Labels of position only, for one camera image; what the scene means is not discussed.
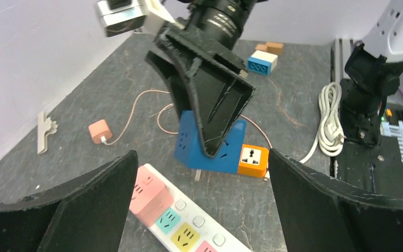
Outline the blue cube socket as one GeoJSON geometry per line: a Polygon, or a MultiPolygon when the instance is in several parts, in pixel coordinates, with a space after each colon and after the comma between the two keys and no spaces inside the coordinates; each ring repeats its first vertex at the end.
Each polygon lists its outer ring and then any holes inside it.
{"type": "Polygon", "coordinates": [[[245,120],[237,120],[217,155],[210,158],[203,152],[194,113],[191,110],[183,111],[174,158],[190,169],[237,173],[246,126],[245,120]]]}

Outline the pink cube socket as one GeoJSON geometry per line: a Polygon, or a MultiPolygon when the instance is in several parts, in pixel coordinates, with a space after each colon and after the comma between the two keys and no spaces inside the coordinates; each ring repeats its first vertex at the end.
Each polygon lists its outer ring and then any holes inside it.
{"type": "Polygon", "coordinates": [[[145,226],[150,227],[173,201],[165,183],[147,166],[140,166],[129,207],[131,213],[145,226]]]}

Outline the white multicolour power strip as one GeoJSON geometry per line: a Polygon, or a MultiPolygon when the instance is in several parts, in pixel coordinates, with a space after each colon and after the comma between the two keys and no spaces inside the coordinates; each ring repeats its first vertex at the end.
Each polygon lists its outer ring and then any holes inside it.
{"type": "Polygon", "coordinates": [[[152,226],[146,226],[168,251],[251,251],[153,166],[144,165],[165,183],[174,200],[152,226]]]}

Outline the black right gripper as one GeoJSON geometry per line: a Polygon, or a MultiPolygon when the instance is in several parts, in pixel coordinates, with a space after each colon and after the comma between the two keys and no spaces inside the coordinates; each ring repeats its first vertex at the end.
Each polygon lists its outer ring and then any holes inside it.
{"type": "Polygon", "coordinates": [[[162,26],[145,61],[170,92],[178,118],[195,115],[203,152],[215,157],[227,133],[254,94],[241,76],[243,60],[232,52],[257,0],[201,0],[187,6],[187,26],[162,26]]]}

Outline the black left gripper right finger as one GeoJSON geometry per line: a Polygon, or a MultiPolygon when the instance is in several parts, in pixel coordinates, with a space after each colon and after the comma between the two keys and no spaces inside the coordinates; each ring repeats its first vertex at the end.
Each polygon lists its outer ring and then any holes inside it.
{"type": "Polygon", "coordinates": [[[276,149],[269,172],[288,251],[403,251],[403,199],[352,186],[276,149]]]}

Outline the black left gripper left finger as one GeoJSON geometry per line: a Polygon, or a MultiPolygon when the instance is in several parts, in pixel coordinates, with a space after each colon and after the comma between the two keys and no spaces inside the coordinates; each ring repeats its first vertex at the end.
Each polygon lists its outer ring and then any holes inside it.
{"type": "Polygon", "coordinates": [[[138,167],[132,150],[49,190],[0,203],[0,251],[117,251],[138,167]]]}

